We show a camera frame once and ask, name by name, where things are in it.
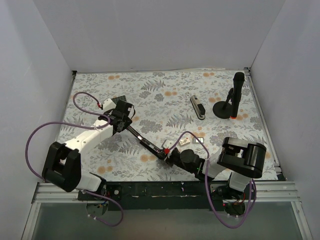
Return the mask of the white staple box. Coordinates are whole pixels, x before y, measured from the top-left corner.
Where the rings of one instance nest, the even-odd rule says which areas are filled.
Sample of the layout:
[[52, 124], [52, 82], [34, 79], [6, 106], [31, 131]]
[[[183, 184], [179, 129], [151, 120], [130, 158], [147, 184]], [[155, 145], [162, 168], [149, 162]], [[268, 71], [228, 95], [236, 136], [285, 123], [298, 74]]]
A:
[[188, 137], [181, 138], [178, 144], [182, 147], [191, 143], [191, 140]]

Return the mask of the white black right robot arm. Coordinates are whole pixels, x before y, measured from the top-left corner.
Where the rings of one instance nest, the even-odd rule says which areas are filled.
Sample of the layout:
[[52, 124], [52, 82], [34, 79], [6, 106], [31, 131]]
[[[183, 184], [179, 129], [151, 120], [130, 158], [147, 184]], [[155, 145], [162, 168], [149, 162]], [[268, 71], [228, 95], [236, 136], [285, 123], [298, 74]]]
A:
[[263, 175], [267, 148], [258, 142], [225, 137], [222, 147], [209, 160], [201, 158], [192, 149], [171, 149], [173, 145], [170, 140], [162, 145], [165, 162], [193, 174], [200, 181], [205, 177], [211, 181], [224, 170], [231, 170], [226, 192], [232, 199], [243, 195], [250, 181]]

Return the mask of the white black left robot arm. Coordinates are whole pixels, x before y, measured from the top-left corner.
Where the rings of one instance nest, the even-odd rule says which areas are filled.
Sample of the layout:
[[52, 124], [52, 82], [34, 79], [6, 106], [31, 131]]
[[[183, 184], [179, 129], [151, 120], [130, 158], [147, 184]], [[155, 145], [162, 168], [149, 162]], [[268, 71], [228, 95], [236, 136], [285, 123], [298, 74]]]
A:
[[82, 158], [104, 140], [120, 133], [132, 123], [129, 114], [133, 105], [124, 100], [114, 103], [110, 98], [104, 101], [105, 112], [92, 126], [78, 136], [63, 143], [50, 145], [41, 176], [65, 192], [75, 189], [89, 191], [95, 200], [106, 196], [103, 178], [82, 167]]

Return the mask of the silver staple strip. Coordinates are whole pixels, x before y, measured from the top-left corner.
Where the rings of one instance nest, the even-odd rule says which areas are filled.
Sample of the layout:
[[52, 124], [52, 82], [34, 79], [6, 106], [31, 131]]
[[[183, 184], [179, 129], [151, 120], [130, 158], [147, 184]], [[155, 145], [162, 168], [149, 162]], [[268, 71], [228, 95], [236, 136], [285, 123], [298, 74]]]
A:
[[205, 142], [205, 140], [204, 140], [204, 138], [203, 137], [193, 137], [192, 138], [192, 142], [194, 143], [194, 144], [200, 144], [200, 143], [204, 143]]

